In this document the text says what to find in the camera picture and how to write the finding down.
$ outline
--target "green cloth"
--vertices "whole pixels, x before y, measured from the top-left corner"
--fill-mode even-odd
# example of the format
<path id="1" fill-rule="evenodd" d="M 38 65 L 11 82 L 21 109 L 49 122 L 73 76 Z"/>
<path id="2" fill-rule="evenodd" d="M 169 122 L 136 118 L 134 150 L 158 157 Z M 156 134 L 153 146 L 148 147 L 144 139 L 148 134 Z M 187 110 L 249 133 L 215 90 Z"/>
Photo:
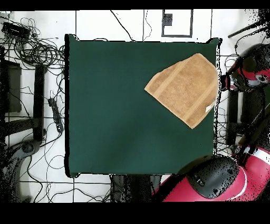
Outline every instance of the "green cloth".
<path id="1" fill-rule="evenodd" d="M 177 173 L 213 153 L 213 109 L 191 129 L 144 88 L 157 72 L 195 53 L 216 65 L 219 39 L 206 44 L 69 37 L 71 174 Z"/>

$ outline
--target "black cable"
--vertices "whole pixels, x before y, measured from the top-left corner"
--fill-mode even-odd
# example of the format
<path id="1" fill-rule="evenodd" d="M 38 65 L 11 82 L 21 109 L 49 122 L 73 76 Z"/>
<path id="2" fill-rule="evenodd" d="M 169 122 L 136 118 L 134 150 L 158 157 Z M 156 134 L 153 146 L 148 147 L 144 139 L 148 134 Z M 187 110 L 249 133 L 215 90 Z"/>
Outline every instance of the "black cable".
<path id="1" fill-rule="evenodd" d="M 151 31 L 150 31 L 149 35 L 146 38 L 148 38 L 151 35 L 151 33 L 152 33 L 152 27 L 150 26 L 150 28 L 151 28 Z"/>
<path id="2" fill-rule="evenodd" d="M 30 162 L 29 162 L 28 167 L 27 167 L 27 173 L 28 173 L 28 175 L 29 175 L 34 181 L 38 182 L 38 183 L 41 185 L 41 189 L 40 189 L 39 193 L 36 195 L 36 197 L 35 197 L 35 199 L 34 199 L 34 203 L 36 203 L 36 202 L 35 202 L 35 201 L 36 201 L 36 198 L 40 195 L 40 193 L 41 193 L 41 191 L 42 191 L 42 189 L 43 189 L 43 185 L 42 185 L 42 183 L 41 183 L 40 181 L 38 181 L 37 179 L 33 178 L 33 177 L 30 175 L 30 173 L 29 173 L 29 167 L 30 167 L 31 162 L 32 162 L 32 156 L 30 156 Z"/>
<path id="3" fill-rule="evenodd" d="M 237 47 L 238 47 L 238 42 L 239 42 L 241 39 L 245 38 L 246 36 L 254 35 L 254 34 L 257 33 L 257 32 L 259 32 L 259 30 L 255 30 L 255 31 L 253 31 L 252 33 L 248 33 L 248 34 L 242 36 L 241 38 L 239 38 L 239 39 L 236 41 L 236 44 L 235 44 L 234 48 L 235 48 L 235 53 L 236 53 L 238 56 L 239 56 L 239 54 L 237 53 L 237 50 L 236 50 Z"/>
<path id="4" fill-rule="evenodd" d="M 126 33 L 128 34 L 129 38 L 131 39 L 131 41 L 135 41 L 134 39 L 131 38 L 129 32 L 126 30 L 126 28 L 120 23 L 119 19 L 117 18 L 117 16 L 114 14 L 114 12 L 112 10 L 110 10 L 111 13 L 114 15 L 114 17 L 117 19 L 118 23 L 121 25 L 121 27 L 126 31 Z"/>
<path id="5" fill-rule="evenodd" d="M 82 194 L 84 194 L 85 196 L 91 197 L 92 200 L 95 200 L 96 202 L 102 202 L 102 200 L 100 201 L 100 200 L 97 200 L 97 199 L 96 199 L 96 198 L 101 197 L 101 196 L 93 197 L 93 196 L 91 196 L 91 195 L 89 195 L 89 194 L 84 193 L 82 190 L 80 190 L 80 189 L 78 189 L 78 188 L 74 188 L 74 189 L 69 190 L 69 191 L 59 192 L 59 193 L 54 194 L 54 195 L 52 196 L 52 198 L 49 200 L 49 203 L 52 202 L 54 196 L 56 196 L 56 195 L 58 195 L 58 194 L 66 194 L 66 193 L 72 192 L 72 191 L 74 191 L 74 190 L 80 191 Z"/>
<path id="6" fill-rule="evenodd" d="M 17 98 L 22 104 L 23 104 L 23 107 L 24 107 L 24 109 L 25 109 L 25 112 L 27 113 L 27 115 L 28 115 L 28 118 L 30 119 L 30 122 L 31 122 L 31 125 L 32 125 L 32 128 L 34 129 L 34 123 L 33 123 L 33 120 L 32 120 L 32 118 L 30 117 L 30 114 L 28 113 L 28 111 L 27 111 L 27 109 L 26 109 L 26 107 L 25 107 L 25 105 L 24 105 L 24 103 L 21 101 L 21 99 L 19 99 L 18 97 L 16 97 L 15 95 L 13 95 L 10 91 L 9 91 L 9 93 L 13 96 L 13 97 L 15 97 L 15 98 Z"/>

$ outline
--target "tile floor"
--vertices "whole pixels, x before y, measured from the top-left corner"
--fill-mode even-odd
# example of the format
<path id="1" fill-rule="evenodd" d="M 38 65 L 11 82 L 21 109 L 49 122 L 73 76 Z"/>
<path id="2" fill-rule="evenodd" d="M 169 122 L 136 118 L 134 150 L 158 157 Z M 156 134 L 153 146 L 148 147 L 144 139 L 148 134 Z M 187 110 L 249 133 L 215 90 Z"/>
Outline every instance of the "tile floor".
<path id="1" fill-rule="evenodd" d="M 131 37 L 136 41 L 142 41 L 143 36 L 145 41 L 195 41 L 195 42 L 206 42 L 209 38 L 223 38 L 223 43 L 220 47 L 220 67 L 222 74 L 225 73 L 225 59 L 227 55 L 235 53 L 234 45 L 236 41 L 247 33 L 253 30 L 246 31 L 239 34 L 233 38 L 228 38 L 227 36 L 244 26 L 247 26 L 257 20 L 258 10 L 194 10 L 193 14 L 193 28 L 192 28 L 192 38 L 164 38 L 161 37 L 161 20 L 162 20 L 162 10 L 131 10 L 131 11 L 117 11 L 114 13 L 118 17 L 122 25 L 129 31 Z M 166 13 L 172 13 L 174 18 L 181 18 L 183 15 L 188 14 L 182 10 L 166 10 Z M 111 14 L 110 11 L 33 11 L 33 12 L 12 12 L 10 19 L 19 22 L 22 18 L 33 18 L 35 19 L 36 27 L 41 31 L 41 38 L 54 38 L 53 42 L 59 48 L 64 44 L 64 35 L 66 33 L 76 34 L 80 40 L 91 40 L 95 38 L 106 38 L 108 40 L 117 41 L 130 41 L 127 33 L 119 25 L 117 20 Z M 190 18 L 186 18 L 186 23 L 190 22 Z M 185 34 L 187 24 L 179 24 L 179 27 L 185 27 L 183 33 L 181 28 L 174 25 L 174 30 L 177 34 Z M 264 33 L 259 33 L 253 36 L 248 36 L 242 39 L 237 48 L 237 53 L 241 53 L 249 46 L 260 43 L 265 37 Z M 227 66 L 231 66 L 232 60 L 227 62 Z M 22 72 L 22 87 L 30 87 L 33 91 L 34 89 L 34 71 L 23 70 Z M 50 90 L 54 93 L 57 92 L 58 86 L 56 85 L 56 76 L 47 73 L 45 77 L 45 96 L 50 96 Z M 221 101 L 224 100 L 219 105 L 219 116 L 218 120 L 220 122 L 225 122 L 224 114 L 226 114 L 226 101 L 227 93 L 223 92 L 221 96 Z M 21 100 L 25 104 L 30 115 L 33 115 L 33 96 L 28 94 L 21 94 Z M 62 109 L 64 107 L 64 102 L 62 103 L 60 99 L 58 100 L 58 107 Z M 24 109 L 20 113 L 11 113 L 11 116 L 27 116 Z M 52 111 L 48 105 L 44 105 L 44 116 L 52 117 Z M 44 127 L 53 122 L 51 118 L 44 119 Z M 30 134 L 32 131 L 24 131 L 19 134 L 11 135 L 6 138 L 6 143 L 13 145 L 18 141 L 21 141 L 24 136 Z M 57 136 L 57 132 L 54 124 L 49 127 L 47 140 L 54 139 Z M 52 198 L 52 202 L 87 202 L 91 198 L 84 195 L 90 194 L 92 196 L 104 196 L 110 187 L 110 179 L 108 175 L 93 175 L 93 174 L 81 174 L 74 181 L 66 177 L 64 173 L 63 157 L 58 156 L 51 161 L 51 167 L 48 165 L 44 159 L 44 152 L 46 153 L 47 161 L 50 161 L 56 155 L 64 155 L 64 135 L 59 138 L 53 146 L 49 144 L 46 148 L 40 149 L 36 154 L 33 155 L 33 160 L 31 163 L 30 173 L 33 177 L 38 179 L 43 184 L 43 190 L 37 197 L 36 201 L 48 202 L 48 198 L 44 197 L 46 194 L 46 182 L 49 182 L 50 198 L 56 193 L 70 191 L 66 194 L 57 194 Z M 26 168 L 29 164 L 30 159 L 27 158 L 23 162 L 21 168 L 21 192 L 22 195 L 31 195 L 32 201 L 35 196 L 40 191 L 40 184 L 34 182 L 25 173 Z"/>

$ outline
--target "towel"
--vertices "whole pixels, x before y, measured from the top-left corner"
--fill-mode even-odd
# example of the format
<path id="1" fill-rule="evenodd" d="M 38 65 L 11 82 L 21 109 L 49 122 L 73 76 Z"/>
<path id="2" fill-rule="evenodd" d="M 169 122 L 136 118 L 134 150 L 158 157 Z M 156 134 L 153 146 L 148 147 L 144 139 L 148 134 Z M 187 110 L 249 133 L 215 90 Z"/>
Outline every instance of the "towel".
<path id="1" fill-rule="evenodd" d="M 154 75 L 145 91 L 193 129 L 215 105 L 218 71 L 197 53 Z"/>

